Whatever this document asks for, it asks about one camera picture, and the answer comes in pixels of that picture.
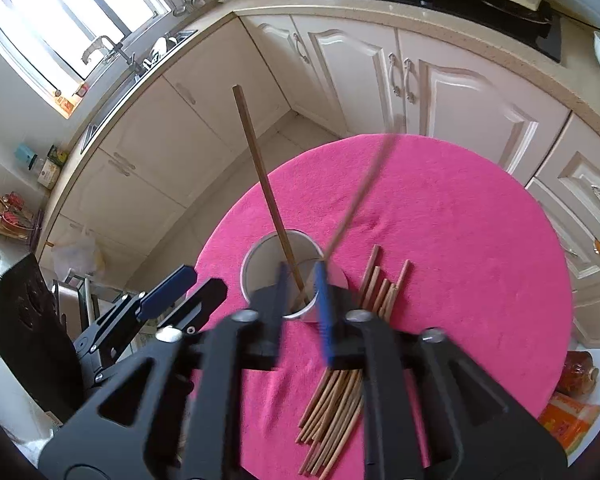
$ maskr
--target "window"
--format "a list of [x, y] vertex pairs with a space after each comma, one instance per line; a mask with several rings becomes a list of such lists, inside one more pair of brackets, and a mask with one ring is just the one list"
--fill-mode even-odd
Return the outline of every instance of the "window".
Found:
[[68, 116], [105, 55], [93, 52], [85, 64], [87, 47], [102, 35], [123, 41], [167, 12], [164, 0], [0, 0], [0, 52]]

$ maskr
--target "faucet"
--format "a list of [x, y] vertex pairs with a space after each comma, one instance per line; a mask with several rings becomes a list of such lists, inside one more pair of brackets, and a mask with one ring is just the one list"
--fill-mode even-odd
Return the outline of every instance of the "faucet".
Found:
[[[107, 47], [102, 40], [107, 40], [111, 46]], [[129, 67], [131, 67], [137, 75], [142, 76], [144, 72], [146, 72], [146, 69], [136, 61], [135, 52], [131, 54], [131, 57], [129, 57], [127, 54], [125, 54], [125, 51], [122, 50], [122, 42], [114, 43], [109, 36], [98, 36], [95, 40], [93, 40], [91, 44], [87, 47], [87, 50], [85, 50], [82, 53], [82, 62], [84, 64], [88, 64], [91, 54], [96, 50], [100, 50], [101, 48], [108, 51], [108, 54], [106, 55], [105, 59], [108, 59], [109, 57], [112, 57], [115, 53], [118, 53], [126, 61], [126, 64]]]

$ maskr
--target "pink tablecloth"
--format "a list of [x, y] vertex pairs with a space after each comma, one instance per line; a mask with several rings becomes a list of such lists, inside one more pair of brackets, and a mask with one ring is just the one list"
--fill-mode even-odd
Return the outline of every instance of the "pink tablecloth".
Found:
[[[357, 136], [303, 153], [270, 175], [287, 228], [324, 247], [369, 166], [379, 136]], [[229, 287], [210, 326], [244, 306], [238, 274], [251, 245], [272, 232], [260, 185], [227, 213], [196, 266], [200, 279]], [[414, 262], [392, 325], [444, 328], [526, 409], [538, 416], [562, 369], [571, 326], [564, 255], [544, 213], [517, 181], [490, 161], [447, 142], [403, 136], [353, 221], [334, 261], [360, 286], [374, 243], [392, 281]], [[324, 370], [317, 328], [284, 326], [275, 372], [247, 372], [242, 464], [260, 480], [300, 478], [307, 446], [298, 420]], [[362, 425], [334, 480], [363, 477]]]

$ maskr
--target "white cabinet door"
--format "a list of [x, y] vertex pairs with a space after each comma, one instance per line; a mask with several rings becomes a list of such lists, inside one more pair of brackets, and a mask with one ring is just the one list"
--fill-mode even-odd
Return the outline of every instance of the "white cabinet door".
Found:
[[576, 338], [590, 348], [600, 348], [600, 285], [574, 295], [573, 323]]
[[600, 137], [575, 114], [538, 179], [600, 240]]
[[340, 135], [404, 131], [395, 29], [353, 20], [293, 16], [332, 107]]
[[184, 211], [181, 205], [97, 149], [60, 213], [146, 256]]
[[[82, 229], [83, 226], [77, 222], [58, 215], [47, 241], [55, 247], [73, 244], [82, 236]], [[145, 260], [145, 256], [93, 231], [88, 232], [96, 238], [96, 243], [104, 259], [104, 278], [98, 279], [98, 282], [103, 285], [123, 288]], [[40, 266], [53, 270], [54, 263], [51, 252], [51, 247], [45, 247], [40, 257]], [[64, 280], [64, 276], [58, 276], [58, 279]]]
[[100, 147], [184, 207], [235, 156], [162, 77], [129, 108]]
[[293, 110], [331, 131], [338, 127], [291, 16], [244, 16], [247, 31]]
[[247, 148], [232, 88], [239, 84], [260, 136], [289, 105], [240, 20], [204, 39], [167, 70], [165, 78], [235, 153]]
[[569, 111], [505, 68], [462, 48], [398, 31], [407, 131], [448, 140], [488, 158], [524, 186], [560, 133]]
[[596, 237], [549, 189], [533, 178], [526, 186], [538, 200], [564, 251], [573, 290], [600, 283], [600, 251]]

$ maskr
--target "black cable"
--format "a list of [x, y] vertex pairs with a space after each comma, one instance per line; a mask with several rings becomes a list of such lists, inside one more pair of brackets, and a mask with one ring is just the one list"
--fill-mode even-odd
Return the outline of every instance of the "black cable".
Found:
[[570, 14], [565, 14], [564, 12], [561, 12], [560, 10], [554, 9], [554, 11], [557, 12], [558, 14], [564, 16], [565, 18], [569, 18], [570, 20], [573, 20], [574, 22], [580, 22], [583, 25], [587, 25], [587, 27], [595, 28], [596, 30], [600, 31], [600, 27], [596, 27], [595, 25], [591, 25], [589, 22], [584, 22], [583, 20], [580, 20], [578, 18], [574, 18]]

